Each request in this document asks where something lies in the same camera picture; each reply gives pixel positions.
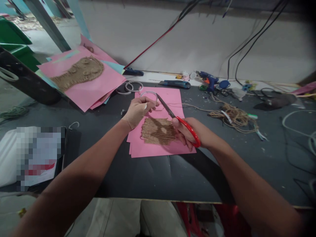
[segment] green container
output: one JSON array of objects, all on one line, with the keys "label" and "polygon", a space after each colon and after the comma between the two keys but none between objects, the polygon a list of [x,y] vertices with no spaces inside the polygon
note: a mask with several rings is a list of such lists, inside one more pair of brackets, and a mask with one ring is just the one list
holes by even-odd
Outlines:
[{"label": "green container", "polygon": [[0,43],[32,44],[30,39],[13,22],[1,17]]},{"label": "green container", "polygon": [[36,72],[39,68],[36,65],[40,65],[40,62],[33,57],[34,52],[29,46],[23,44],[2,44],[0,46],[10,52],[24,65],[26,65],[33,72]]}]

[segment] craft table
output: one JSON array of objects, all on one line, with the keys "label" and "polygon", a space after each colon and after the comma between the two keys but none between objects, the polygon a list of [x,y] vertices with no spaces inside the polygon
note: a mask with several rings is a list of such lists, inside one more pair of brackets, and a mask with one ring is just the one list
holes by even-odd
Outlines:
[{"label": "craft table", "polygon": [[[144,86],[158,86],[144,83]],[[35,104],[30,112],[1,126],[0,138],[11,129],[37,126],[69,126],[80,123],[70,131],[65,166],[95,144],[127,111],[134,94],[113,94],[106,105],[83,113],[74,103],[64,98],[52,106]],[[197,87],[181,90],[183,103],[202,109],[218,110],[221,103],[208,99]],[[312,196],[307,184],[315,178],[315,157],[309,152],[307,137],[284,130],[281,118],[300,110],[293,106],[266,112],[253,109],[261,101],[254,96],[245,96],[243,102],[219,95],[219,99],[237,106],[247,113],[258,116],[260,131],[269,142],[262,142],[257,134],[242,134],[226,126],[221,120],[207,116],[207,112],[184,106],[186,117],[195,117],[213,132],[225,139],[236,152],[273,188],[292,205],[311,207]],[[306,109],[316,109],[312,100],[303,100]],[[287,125],[310,134],[316,130],[315,114],[296,113],[287,120]],[[126,140],[120,146],[111,167],[102,182],[96,197],[161,199],[190,202],[233,203],[228,183],[212,154],[203,148],[196,154],[131,158]]]}]

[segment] leg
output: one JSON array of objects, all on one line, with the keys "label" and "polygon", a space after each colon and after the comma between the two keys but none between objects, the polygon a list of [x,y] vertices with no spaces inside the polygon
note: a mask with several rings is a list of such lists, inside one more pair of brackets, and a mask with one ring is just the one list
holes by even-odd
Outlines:
[{"label": "leg", "polygon": [[141,229],[151,237],[187,236],[181,217],[168,201],[142,201]]},{"label": "leg", "polygon": [[99,198],[86,237],[135,237],[140,233],[141,201]]}]

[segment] forearm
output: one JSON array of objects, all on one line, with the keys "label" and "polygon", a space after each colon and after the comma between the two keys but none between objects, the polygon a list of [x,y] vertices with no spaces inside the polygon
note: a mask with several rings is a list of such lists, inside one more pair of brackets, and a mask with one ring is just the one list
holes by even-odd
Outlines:
[{"label": "forearm", "polygon": [[120,120],[64,169],[22,218],[14,236],[63,236],[95,195],[130,130],[128,123]]},{"label": "forearm", "polygon": [[222,139],[208,149],[225,174],[236,204],[248,223],[269,236],[297,236],[296,210]]}]

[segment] scissors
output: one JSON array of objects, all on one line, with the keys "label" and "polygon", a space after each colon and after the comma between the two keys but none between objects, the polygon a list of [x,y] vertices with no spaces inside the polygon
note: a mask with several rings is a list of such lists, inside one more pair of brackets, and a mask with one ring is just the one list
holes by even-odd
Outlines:
[{"label": "scissors", "polygon": [[156,93],[157,98],[160,100],[160,102],[162,103],[162,105],[164,106],[164,108],[167,110],[168,114],[172,117],[172,118],[176,118],[179,120],[180,123],[182,123],[192,134],[192,136],[194,137],[196,143],[193,143],[193,146],[198,148],[201,146],[201,141],[198,138],[197,134],[195,133],[195,131],[193,130],[193,128],[183,119],[181,119],[179,116],[175,116],[173,114],[173,112],[171,111],[171,109],[167,106],[167,104],[163,101],[163,99]]}]

